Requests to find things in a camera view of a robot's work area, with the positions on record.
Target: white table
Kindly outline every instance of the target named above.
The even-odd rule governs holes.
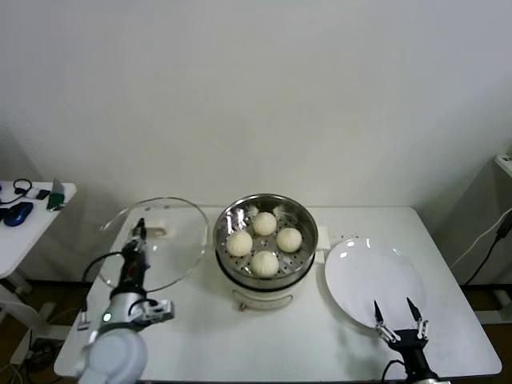
[[[8,202],[17,195],[14,194],[13,182],[2,181],[2,191],[0,198]],[[26,184],[20,182],[19,186],[23,188]],[[51,190],[52,182],[33,182],[34,188]],[[76,192],[76,186],[71,183],[64,183],[65,202],[68,202]],[[26,254],[32,249],[34,244],[44,234],[45,230],[50,226],[53,220],[58,216],[60,211],[49,212],[46,209],[48,198],[44,200],[35,200],[21,198],[9,205],[2,205],[1,208],[7,208],[18,204],[19,202],[32,202],[34,208],[27,216],[26,220],[20,226],[9,227],[0,222],[0,246],[2,247],[2,257],[0,258],[0,278],[7,278],[18,287],[19,291],[30,291],[30,285],[16,272],[16,268],[22,262]],[[25,324],[34,331],[34,340],[43,338],[45,335],[52,337],[65,337],[66,333],[61,327],[50,327],[46,323],[46,319],[50,316],[54,308],[53,303],[47,303],[38,313],[33,308],[21,302],[15,294],[9,292],[3,286],[0,286],[0,306],[17,320]],[[11,362],[19,364],[24,359],[25,348],[28,338],[22,340],[20,346],[14,353]]]
[[[214,221],[221,208],[207,208]],[[497,374],[502,364],[416,212],[408,207],[311,208],[334,245],[353,235],[386,238],[410,258],[426,288],[430,341],[425,353],[444,378]],[[117,242],[126,236],[122,234]],[[112,264],[102,271],[112,274]],[[177,382],[352,382],[379,380],[399,355],[372,330],[336,306],[317,263],[291,304],[269,312],[239,312],[213,250],[187,279],[153,294],[176,305],[176,318],[141,332],[149,361],[143,380]],[[96,279],[89,293],[90,331],[73,325],[55,372],[75,374],[90,332],[98,328],[110,289]],[[404,378],[393,366],[389,379]]]

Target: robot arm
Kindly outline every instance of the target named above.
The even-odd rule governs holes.
[[[168,300],[148,298],[143,288],[149,265],[146,260],[146,226],[141,218],[122,248],[124,263],[119,284],[110,293],[110,304],[100,327],[82,351],[81,384],[132,384],[140,379],[147,363],[147,348],[138,333],[147,326],[174,318]],[[88,329],[81,313],[78,330]]]
[[[142,376],[147,348],[134,330],[119,328],[100,335],[90,345],[80,384],[133,384]]]

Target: electric steamer pot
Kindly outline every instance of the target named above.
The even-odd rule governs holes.
[[[276,231],[269,236],[261,236],[253,230],[252,221],[260,212],[272,213],[278,221]],[[278,232],[287,227],[302,234],[301,247],[291,254],[281,251],[276,241]],[[250,253],[242,258],[231,256],[226,248],[228,236],[237,230],[245,230],[253,238]],[[224,274],[243,292],[260,299],[265,293],[275,298],[280,292],[290,292],[313,265],[318,242],[317,226],[307,209],[276,194],[255,194],[237,200],[221,213],[213,235],[217,261]],[[279,271],[271,278],[255,276],[250,269],[252,257],[260,250],[274,253],[279,260]]]

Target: phone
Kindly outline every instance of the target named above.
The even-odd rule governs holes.
[[[25,195],[26,198],[34,198],[36,200],[44,200],[48,197],[50,192],[48,190],[40,190],[39,188],[32,188]]]

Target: cable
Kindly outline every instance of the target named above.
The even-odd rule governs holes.
[[[500,238],[496,237],[496,239],[494,240],[493,244],[490,246],[489,250],[487,251],[486,258],[483,259],[483,262],[480,263],[480,266],[477,268],[477,270],[474,272],[474,274],[470,277],[470,279],[463,286],[468,286],[470,284],[470,282],[473,281],[473,279],[476,277],[478,272],[480,272],[480,269],[483,268],[483,266],[486,264],[487,260],[489,260],[490,254],[492,254],[494,246],[496,244],[498,244],[498,242],[500,240],[501,240]]]
[[[384,384],[386,382],[387,371],[393,364],[401,364],[403,366],[406,366],[401,360],[391,360],[390,362],[388,362],[386,368],[384,368],[384,372],[382,372],[381,384]]]
[[[109,252],[108,254],[104,254],[103,256],[100,256],[99,258],[96,258],[95,260],[90,262],[89,265],[87,266],[86,270],[83,271],[82,282],[84,282],[86,280],[87,274],[89,273],[90,269],[92,268],[92,266],[94,264],[96,264],[97,262],[100,262],[101,260],[105,260],[106,258],[109,258],[110,256],[114,256],[116,254],[122,254],[122,253],[119,251]]]
[[[25,188],[20,188],[19,186],[16,186],[16,184],[18,184],[19,182],[28,182],[29,184],[29,187],[28,189],[25,189]],[[29,193],[29,190],[32,189],[32,181],[30,181],[28,178],[19,178],[18,180],[15,180],[13,182],[13,187],[14,187],[14,190],[16,190],[17,188],[19,188],[20,190],[24,190],[24,192],[22,192],[22,194],[20,194],[19,196],[17,196],[16,198],[14,198],[13,200],[11,200],[10,202],[3,202],[0,200],[0,206],[4,206],[4,205],[7,205],[7,204],[11,204],[13,202],[16,202],[17,200],[19,200],[20,198],[24,198],[26,196],[26,194]]]
[[[2,368],[0,368],[0,372],[3,372],[4,370],[6,370],[7,368],[11,368],[13,371],[14,371],[14,376],[13,378],[17,377],[19,379],[19,382],[21,384],[23,384],[23,377],[22,375],[19,373],[19,371],[16,369],[15,366],[13,366],[12,364],[6,364],[4,365]]]
[[[491,232],[497,224],[500,223],[501,220],[503,220],[503,218],[508,214],[512,212],[512,208],[509,208],[508,210],[506,210],[501,216],[500,218],[488,229],[486,230],[484,233],[480,234],[473,242],[473,244],[470,245],[470,247],[463,253],[461,254],[457,260],[455,260],[455,262],[450,266],[450,269],[452,270],[457,264],[459,264],[459,262],[469,253],[471,252],[471,250],[474,248],[474,246],[477,245],[477,242],[480,241],[481,238],[483,238],[485,235],[487,235],[489,232]]]
[[[90,268],[96,264],[97,262],[100,262],[101,260],[105,260],[106,258],[109,258],[110,256],[114,256],[116,254],[122,254],[121,252],[119,251],[116,251],[116,252],[109,252],[108,254],[104,254],[103,256],[100,256],[99,258],[96,258],[95,260],[93,260],[92,262],[89,263],[89,265],[87,266],[86,270],[83,271],[83,275],[82,275],[82,282],[84,282],[87,278],[87,274],[89,273],[90,271]],[[80,312],[87,312],[87,296],[85,296],[83,298],[83,303],[82,303],[82,308],[80,309]]]

